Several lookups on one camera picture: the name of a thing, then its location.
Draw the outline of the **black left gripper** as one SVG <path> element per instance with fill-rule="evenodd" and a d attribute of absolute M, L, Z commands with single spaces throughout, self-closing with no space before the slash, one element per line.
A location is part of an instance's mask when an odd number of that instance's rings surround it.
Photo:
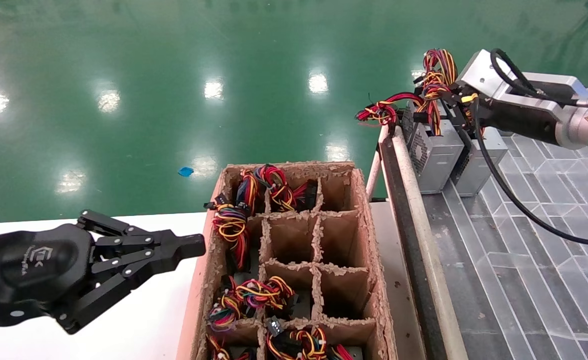
<path fill-rule="evenodd" d="M 99 261 L 95 237 L 72 224 L 0 234 L 0 327 L 43 316 L 73 335 L 184 259 L 179 248 L 145 248 Z"/>

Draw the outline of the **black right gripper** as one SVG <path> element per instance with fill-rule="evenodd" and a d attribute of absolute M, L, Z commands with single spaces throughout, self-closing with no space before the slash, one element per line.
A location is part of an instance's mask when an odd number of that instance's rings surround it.
<path fill-rule="evenodd" d="M 442 101 L 451 109 L 455 108 L 455 129 L 463 142 L 477 139 L 477 122 L 480 126 L 548 144 L 569 146 L 569 109 L 565 109 L 565 104 L 516 93 L 478 95 L 472 100 L 475 93 L 474 87 L 457 82 L 442 88 Z M 469 108 L 472 102 L 473 111 Z"/>

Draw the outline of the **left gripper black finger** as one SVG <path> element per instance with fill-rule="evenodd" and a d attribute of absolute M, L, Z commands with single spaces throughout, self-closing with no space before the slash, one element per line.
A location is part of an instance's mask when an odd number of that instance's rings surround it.
<path fill-rule="evenodd" d="M 141 261 L 159 256 L 179 261 L 205 254 L 202 234 L 176 235 L 172 230 L 149 231 L 124 223 L 93 210 L 84 210 L 77 227 L 98 234 L 93 248 L 96 255 L 110 261 Z"/>

